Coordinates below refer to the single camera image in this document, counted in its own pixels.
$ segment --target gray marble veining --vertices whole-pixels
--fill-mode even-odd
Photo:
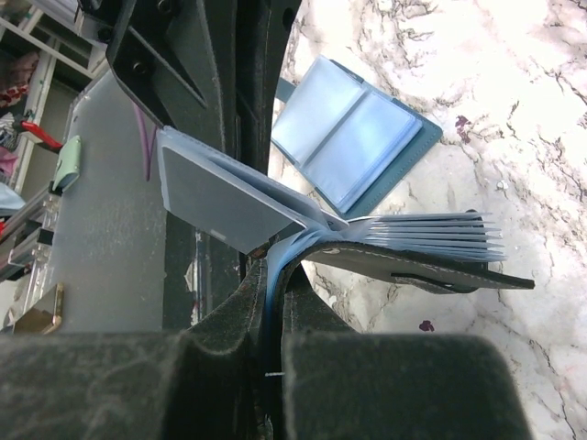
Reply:
[[[587,3],[306,0],[282,75],[320,53],[444,130],[375,213],[492,212],[493,268],[537,287],[435,296],[305,263],[316,291],[361,331],[488,338],[535,438],[587,439]],[[316,196],[276,149],[270,175]]]

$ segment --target dark red stain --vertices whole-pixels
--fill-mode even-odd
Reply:
[[[422,324],[418,328],[423,332],[434,332],[434,326],[430,321],[422,321]]]
[[[470,124],[471,124],[471,121],[469,119],[467,119],[465,116],[463,116],[463,115],[457,116],[457,122],[455,122],[455,127],[457,128],[457,133],[459,134],[460,138],[462,139],[462,141],[465,144],[468,144],[469,142],[471,142],[471,138],[469,137],[469,134],[467,134],[467,132],[465,131],[465,126],[470,125]]]

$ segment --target gray plastic panel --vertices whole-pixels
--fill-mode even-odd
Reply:
[[[163,200],[182,220],[244,254],[294,222],[294,212],[287,213],[287,208],[196,151],[181,149],[179,143],[172,145],[164,134],[159,141]],[[298,223],[294,232],[302,229],[303,224]]]
[[[82,171],[62,197],[50,257],[47,285],[65,283],[58,332],[160,330],[167,213],[158,173],[143,177],[132,105],[110,72],[72,105],[66,133],[82,138]]]

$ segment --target pink fabric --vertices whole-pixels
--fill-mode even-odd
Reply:
[[[0,70],[0,108],[16,104],[28,93],[28,83],[38,63],[38,53],[30,52]]]
[[[4,147],[0,147],[0,171],[10,177],[15,172],[18,156]]]

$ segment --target card holder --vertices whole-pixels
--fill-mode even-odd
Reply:
[[[467,293],[477,289],[534,289],[534,282],[488,270],[486,263],[463,263],[411,251],[363,243],[321,243],[306,249],[283,270],[302,259],[359,273],[375,280],[412,284],[428,292]]]
[[[318,57],[288,99],[271,139],[340,215],[422,128],[421,120],[335,62]]]
[[[313,78],[320,78],[324,72],[327,72],[328,80],[319,82],[319,87],[315,84],[313,85],[312,82],[302,81],[298,86],[302,93],[295,93],[295,89],[291,84],[285,80],[280,80],[277,97],[287,102],[287,106],[282,112],[282,115],[286,115],[286,117],[280,115],[271,136],[277,148],[314,185],[316,192],[320,194],[337,215],[349,220],[370,214],[377,204],[440,139],[442,130],[399,100],[391,98],[364,82],[361,77],[336,61],[319,57],[306,76],[314,74]],[[337,89],[340,90],[340,94],[337,94],[337,100],[333,101],[337,110],[335,111],[334,108],[327,106],[326,115],[320,115],[320,112],[316,109],[320,109],[321,105],[324,105],[327,100],[316,100],[316,97],[320,94],[332,94],[333,90]],[[346,94],[349,99],[343,100],[342,94]],[[308,99],[314,99],[314,101],[309,103],[306,101]],[[356,164],[359,163],[360,165],[361,162],[351,158],[348,170],[344,166],[345,162],[342,161],[341,169],[343,170],[328,173],[327,170],[332,168],[332,155],[328,156],[324,152],[324,150],[328,150],[328,142],[334,140],[335,142],[330,145],[336,145],[337,137],[352,138],[348,133],[343,133],[347,127],[350,127],[350,125],[345,126],[344,124],[347,124],[352,117],[360,117],[360,111],[358,112],[358,110],[360,110],[366,99],[370,99],[371,102],[374,99],[380,99],[391,103],[393,107],[388,106],[388,108],[395,108],[405,112],[404,114],[410,116],[412,121],[409,123],[404,121],[404,132],[400,129],[393,141],[390,140],[391,137],[388,139],[388,143],[394,145],[393,148],[381,151],[382,154],[379,156],[374,154],[374,157],[371,157],[369,168],[363,170],[357,167]],[[303,112],[291,111],[292,108],[296,107],[303,107],[308,110]],[[385,115],[382,119],[385,118],[386,120],[393,120],[391,115]],[[367,127],[366,124],[360,121],[358,124],[353,125],[355,128],[360,126]],[[302,136],[299,135],[300,127],[308,127],[310,134],[303,133]],[[372,131],[371,128],[365,129],[366,133]],[[370,145],[375,144],[375,139],[370,141]],[[359,172],[361,176],[354,175],[357,174],[357,170],[363,171],[363,173]]]

